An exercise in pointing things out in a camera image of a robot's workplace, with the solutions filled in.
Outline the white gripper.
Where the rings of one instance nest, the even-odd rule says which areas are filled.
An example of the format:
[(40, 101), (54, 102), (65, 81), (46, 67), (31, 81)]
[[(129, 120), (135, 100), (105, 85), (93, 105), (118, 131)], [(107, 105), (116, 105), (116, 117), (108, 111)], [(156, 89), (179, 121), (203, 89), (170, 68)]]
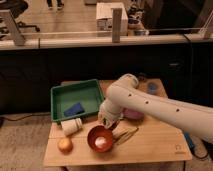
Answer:
[(99, 108), (98, 121), (103, 124), (106, 129), (112, 129), (114, 124), (119, 122), (122, 110), (122, 107), (105, 99)]

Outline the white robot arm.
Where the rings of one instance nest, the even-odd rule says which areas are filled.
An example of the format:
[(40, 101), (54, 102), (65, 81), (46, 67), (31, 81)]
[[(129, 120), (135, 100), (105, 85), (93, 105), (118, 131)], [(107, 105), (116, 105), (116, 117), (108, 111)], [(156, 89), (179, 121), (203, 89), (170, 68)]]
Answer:
[(213, 144), (213, 108), (147, 94), (138, 90), (139, 81), (124, 74), (107, 89), (98, 120), (106, 128), (119, 122), (124, 109), (147, 113), (176, 128)]

